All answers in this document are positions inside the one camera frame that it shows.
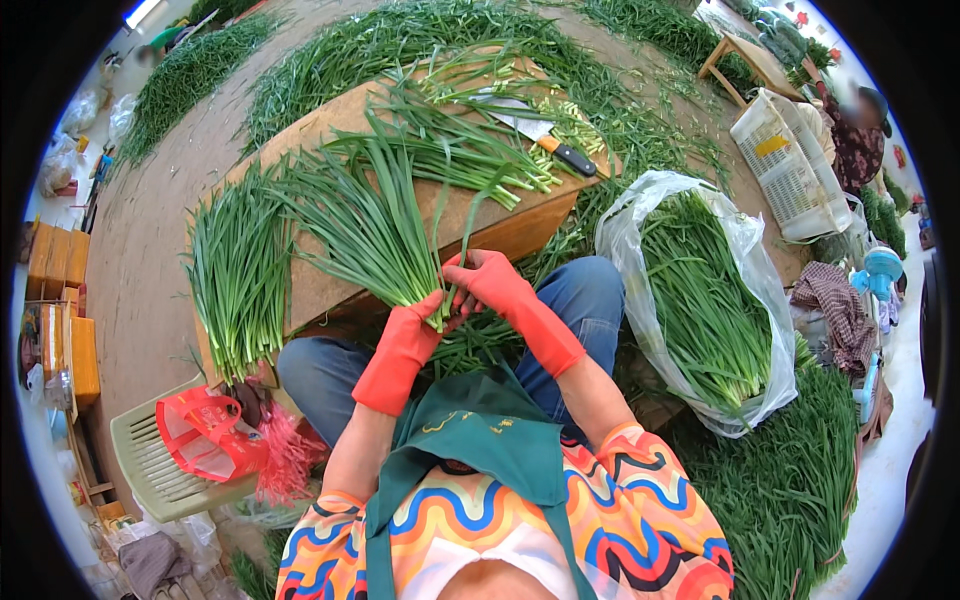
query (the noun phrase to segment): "kitchen knife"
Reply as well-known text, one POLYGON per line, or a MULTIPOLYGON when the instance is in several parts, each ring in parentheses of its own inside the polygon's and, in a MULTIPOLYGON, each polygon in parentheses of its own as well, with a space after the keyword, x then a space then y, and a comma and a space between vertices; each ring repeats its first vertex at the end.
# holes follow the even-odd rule
MULTIPOLYGON (((476 96, 475 98, 478 100, 483 100, 483 102, 486 104, 496 107, 524 108, 526 110, 530 110, 530 107, 528 107, 526 103, 521 102, 516 98, 502 98, 498 96, 476 96)), ((586 175, 587 177, 593 177, 597 174, 597 166, 595 164, 584 158, 583 155, 578 153, 576 150, 565 144, 561 144, 557 138, 550 135, 550 130, 553 129, 552 121, 501 114, 492 110, 490 110, 490 114, 497 121, 509 125, 518 132, 534 140, 537 145, 542 146, 542 148, 546 149, 547 152, 553 154, 553 156, 556 156, 566 164, 573 167, 573 169, 578 173, 586 175)))

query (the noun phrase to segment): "glove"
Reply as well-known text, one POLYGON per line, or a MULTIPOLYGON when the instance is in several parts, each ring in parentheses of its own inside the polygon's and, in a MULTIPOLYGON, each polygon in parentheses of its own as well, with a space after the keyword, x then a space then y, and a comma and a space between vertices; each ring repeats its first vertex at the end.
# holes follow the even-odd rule
POLYGON ((435 290, 416 304, 394 307, 373 358, 353 387, 354 400, 375 411, 400 416, 417 373, 430 360, 441 338, 423 320, 436 312, 443 300, 444 291, 435 290))
POLYGON ((489 250, 471 250, 468 258, 474 269, 457 266, 460 254, 447 260, 444 279, 465 288, 506 319, 523 336, 534 358, 554 378, 584 357, 587 351, 577 336, 557 313, 537 298, 533 286, 517 274, 506 256, 489 250))

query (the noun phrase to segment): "wooden stool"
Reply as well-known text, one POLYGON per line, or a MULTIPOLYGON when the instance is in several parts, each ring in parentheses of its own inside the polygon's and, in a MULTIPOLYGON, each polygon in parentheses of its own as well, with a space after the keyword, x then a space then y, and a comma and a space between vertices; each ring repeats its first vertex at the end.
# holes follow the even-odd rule
POLYGON ((754 81, 762 80, 762 82, 758 84, 762 84, 767 89, 777 92, 780 96, 789 98, 794 102, 806 102, 803 94, 797 91, 796 88, 787 81, 786 74, 783 72, 783 67, 780 66, 780 62, 777 61, 774 55, 770 54, 766 48, 755 46, 746 39, 724 34, 723 39, 720 40, 717 47, 714 48, 710 56, 707 57, 704 66, 700 67, 700 72, 697 73, 697 77, 703 79, 707 76, 707 73, 712 73, 713 77, 720 81, 720 84, 730 92, 730 95, 733 96, 733 99, 740 106, 740 114, 743 114, 743 111, 747 109, 747 101, 740 96, 733 85, 727 81, 727 78, 724 77, 723 73, 716 67, 716 62, 730 52, 735 52, 740 55, 740 58, 750 66, 750 69, 754 72, 754 81))

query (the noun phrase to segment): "red shopping bag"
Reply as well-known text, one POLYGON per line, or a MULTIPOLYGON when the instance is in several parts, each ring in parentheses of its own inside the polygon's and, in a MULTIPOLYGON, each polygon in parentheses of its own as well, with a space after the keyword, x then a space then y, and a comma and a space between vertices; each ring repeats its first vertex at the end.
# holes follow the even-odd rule
POLYGON ((240 403, 210 396, 206 386, 158 400, 156 428, 180 468, 214 481, 259 471, 270 453, 260 432, 240 420, 240 403))

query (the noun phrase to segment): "blue fan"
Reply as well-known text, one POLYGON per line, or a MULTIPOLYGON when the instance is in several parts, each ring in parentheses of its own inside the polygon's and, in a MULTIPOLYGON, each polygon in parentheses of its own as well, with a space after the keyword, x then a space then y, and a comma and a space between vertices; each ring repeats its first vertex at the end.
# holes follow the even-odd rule
POLYGON ((850 284, 860 294, 870 290, 877 300, 890 300, 890 284, 903 275, 903 261, 897 253, 882 246, 871 248, 863 258, 863 271, 857 271, 850 284))

